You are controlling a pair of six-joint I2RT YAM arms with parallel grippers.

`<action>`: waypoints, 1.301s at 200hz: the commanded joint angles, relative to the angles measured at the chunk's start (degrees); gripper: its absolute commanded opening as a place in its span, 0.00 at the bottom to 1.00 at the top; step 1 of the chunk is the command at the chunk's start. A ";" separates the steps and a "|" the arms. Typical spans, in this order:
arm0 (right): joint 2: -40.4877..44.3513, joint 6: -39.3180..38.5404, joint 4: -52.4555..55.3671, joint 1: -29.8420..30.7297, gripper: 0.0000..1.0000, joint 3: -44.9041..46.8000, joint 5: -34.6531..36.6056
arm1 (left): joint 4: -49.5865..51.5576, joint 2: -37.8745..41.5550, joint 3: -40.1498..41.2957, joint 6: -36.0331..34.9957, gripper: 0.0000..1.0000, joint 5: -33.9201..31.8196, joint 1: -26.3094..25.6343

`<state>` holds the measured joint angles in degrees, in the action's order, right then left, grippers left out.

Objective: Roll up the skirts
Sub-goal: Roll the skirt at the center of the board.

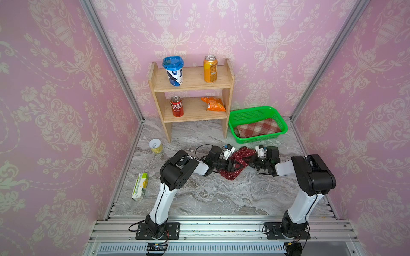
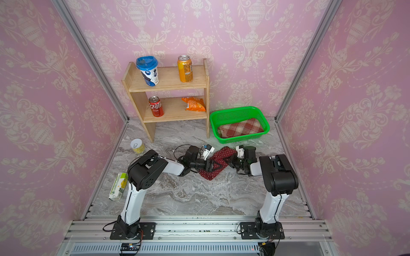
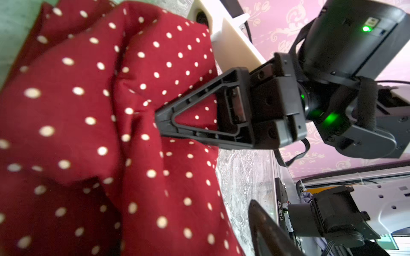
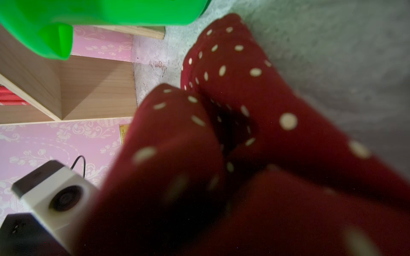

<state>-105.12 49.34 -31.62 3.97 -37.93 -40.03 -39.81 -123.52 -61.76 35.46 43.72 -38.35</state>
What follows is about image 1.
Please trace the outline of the red polka dot skirt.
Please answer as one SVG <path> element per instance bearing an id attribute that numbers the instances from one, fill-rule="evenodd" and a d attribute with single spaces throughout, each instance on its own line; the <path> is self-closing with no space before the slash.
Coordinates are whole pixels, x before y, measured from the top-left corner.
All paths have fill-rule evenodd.
<path id="1" fill-rule="evenodd" d="M 228 159 L 233 169 L 228 171 L 228 167 L 218 167 L 216 170 L 223 178 L 233 181 L 250 164 L 254 156 L 256 156 L 255 149 L 241 147 Z"/>

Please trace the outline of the red plaid skirt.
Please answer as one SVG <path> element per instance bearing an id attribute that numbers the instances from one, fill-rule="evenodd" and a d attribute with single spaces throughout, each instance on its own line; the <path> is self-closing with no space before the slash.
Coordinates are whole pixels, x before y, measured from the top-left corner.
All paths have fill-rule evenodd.
<path id="1" fill-rule="evenodd" d="M 261 135 L 268 135 L 281 132 L 281 128 L 272 118 L 267 118 L 251 124 L 238 125 L 234 128 L 234 133 L 239 138 L 252 138 Z"/>

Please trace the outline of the green plastic basket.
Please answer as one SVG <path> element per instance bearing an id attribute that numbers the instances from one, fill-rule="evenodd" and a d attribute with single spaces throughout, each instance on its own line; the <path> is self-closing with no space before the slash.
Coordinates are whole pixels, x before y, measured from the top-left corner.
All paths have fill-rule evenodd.
<path id="1" fill-rule="evenodd" d="M 272 118 L 276 122 L 280 129 L 280 132 L 268 132 L 268 134 L 254 136 L 250 138 L 240 138 L 234 132 L 234 129 L 239 125 L 253 124 L 259 121 L 264 121 L 268 118 Z M 232 111 L 230 112 L 228 124 L 238 144 L 246 144 L 253 143 L 256 141 L 274 139 L 288 132 L 288 125 L 286 124 L 285 120 L 281 117 L 281 115 L 275 108 L 269 106 L 261 106 Z"/>

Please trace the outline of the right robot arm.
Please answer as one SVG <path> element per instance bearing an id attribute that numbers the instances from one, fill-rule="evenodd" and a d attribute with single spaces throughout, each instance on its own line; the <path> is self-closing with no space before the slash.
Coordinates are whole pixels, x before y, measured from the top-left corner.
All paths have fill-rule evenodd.
<path id="1" fill-rule="evenodd" d="M 299 192 L 285 211 L 279 228 L 285 238 L 298 239 L 308 231 L 309 216 L 315 206 L 336 187 L 336 179 L 318 154 L 293 156 L 282 162 L 278 147 L 257 146 L 255 150 L 249 162 L 252 168 L 267 171 L 273 177 L 296 175 Z"/>

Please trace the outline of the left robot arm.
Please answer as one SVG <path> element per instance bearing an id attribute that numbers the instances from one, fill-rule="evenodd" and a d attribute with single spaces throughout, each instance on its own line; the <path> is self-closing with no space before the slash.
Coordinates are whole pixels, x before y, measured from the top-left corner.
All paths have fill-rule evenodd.
<path id="1" fill-rule="evenodd" d="M 191 175 L 209 176 L 215 171 L 235 172 L 239 163 L 221 157 L 222 148 L 212 146 L 208 155 L 197 158 L 184 150 L 179 150 L 160 169 L 160 190 L 152 211 L 146 216 L 145 224 L 149 235 L 159 239 L 165 234 L 169 210 L 176 192 L 189 180 Z"/>

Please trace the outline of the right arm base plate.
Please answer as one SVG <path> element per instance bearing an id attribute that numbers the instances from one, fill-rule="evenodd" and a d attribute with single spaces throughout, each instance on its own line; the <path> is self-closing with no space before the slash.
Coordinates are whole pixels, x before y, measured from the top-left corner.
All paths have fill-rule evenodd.
<path id="1" fill-rule="evenodd" d="M 267 222 L 264 223 L 263 232 L 268 240 L 309 240 L 311 238 L 308 223 Z"/>

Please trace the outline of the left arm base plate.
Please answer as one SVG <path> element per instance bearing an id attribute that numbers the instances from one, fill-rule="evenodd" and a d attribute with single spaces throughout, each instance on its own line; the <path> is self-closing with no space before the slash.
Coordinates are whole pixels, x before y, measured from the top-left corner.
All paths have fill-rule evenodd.
<path id="1" fill-rule="evenodd" d="M 180 223 L 138 224 L 136 240 L 178 240 Z"/>

